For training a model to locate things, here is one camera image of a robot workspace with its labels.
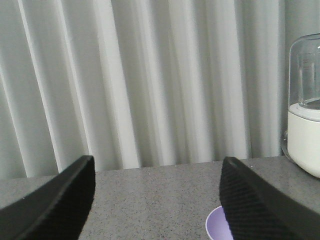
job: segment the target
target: clear glass dome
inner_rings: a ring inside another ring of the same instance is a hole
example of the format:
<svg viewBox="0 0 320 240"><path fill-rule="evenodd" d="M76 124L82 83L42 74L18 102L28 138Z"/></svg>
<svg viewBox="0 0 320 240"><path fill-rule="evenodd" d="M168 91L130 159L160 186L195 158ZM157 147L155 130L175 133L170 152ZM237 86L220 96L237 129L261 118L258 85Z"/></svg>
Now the clear glass dome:
<svg viewBox="0 0 320 240"><path fill-rule="evenodd" d="M320 110L320 33L300 37L292 44L289 68L289 111L297 114L298 110L306 118L320 116L320 111L314 111Z"/></svg>

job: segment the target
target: textured black rubber pad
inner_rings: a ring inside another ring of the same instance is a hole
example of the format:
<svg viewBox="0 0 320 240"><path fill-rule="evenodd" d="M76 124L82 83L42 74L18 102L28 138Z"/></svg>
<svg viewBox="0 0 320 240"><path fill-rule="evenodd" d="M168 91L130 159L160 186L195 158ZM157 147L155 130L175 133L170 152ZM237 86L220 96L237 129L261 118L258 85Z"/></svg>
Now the textured black rubber pad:
<svg viewBox="0 0 320 240"><path fill-rule="evenodd" d="M234 157L223 161L219 191L234 240L320 239L320 215Z"/></svg>
<svg viewBox="0 0 320 240"><path fill-rule="evenodd" d="M0 239L78 239L95 187L94 158L82 156L39 189L0 210Z"/></svg>

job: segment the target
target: white base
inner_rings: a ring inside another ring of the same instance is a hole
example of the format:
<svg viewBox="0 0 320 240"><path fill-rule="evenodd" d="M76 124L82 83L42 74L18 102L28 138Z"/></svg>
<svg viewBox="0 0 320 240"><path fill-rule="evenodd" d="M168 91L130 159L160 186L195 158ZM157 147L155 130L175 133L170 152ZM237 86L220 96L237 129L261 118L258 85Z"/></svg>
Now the white base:
<svg viewBox="0 0 320 240"><path fill-rule="evenodd" d="M288 112L287 148L305 171L320 178L320 122Z"/></svg>

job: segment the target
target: gray countertop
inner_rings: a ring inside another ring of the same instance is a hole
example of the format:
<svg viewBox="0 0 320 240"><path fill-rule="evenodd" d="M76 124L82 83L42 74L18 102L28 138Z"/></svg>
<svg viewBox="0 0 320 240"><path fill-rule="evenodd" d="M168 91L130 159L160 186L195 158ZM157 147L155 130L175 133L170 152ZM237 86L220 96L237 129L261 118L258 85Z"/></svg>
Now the gray countertop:
<svg viewBox="0 0 320 240"><path fill-rule="evenodd" d="M298 179L312 184L314 195L320 194L320 181L284 156L242 162L292 198L310 192L297 190ZM222 161L216 161L97 172L92 209L79 239L208 240L205 221L220 205L221 168ZM51 178L0 181L0 208ZM319 210L319 202L304 204Z"/></svg>

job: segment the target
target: white curtain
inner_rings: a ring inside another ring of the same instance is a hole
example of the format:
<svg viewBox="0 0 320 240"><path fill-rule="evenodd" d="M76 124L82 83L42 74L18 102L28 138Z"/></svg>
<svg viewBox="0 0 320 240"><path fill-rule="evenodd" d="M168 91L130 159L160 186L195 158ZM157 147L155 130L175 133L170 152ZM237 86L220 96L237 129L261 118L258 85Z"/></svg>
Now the white curtain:
<svg viewBox="0 0 320 240"><path fill-rule="evenodd" d="M0 178L281 154L319 0L0 1Z"/></svg>

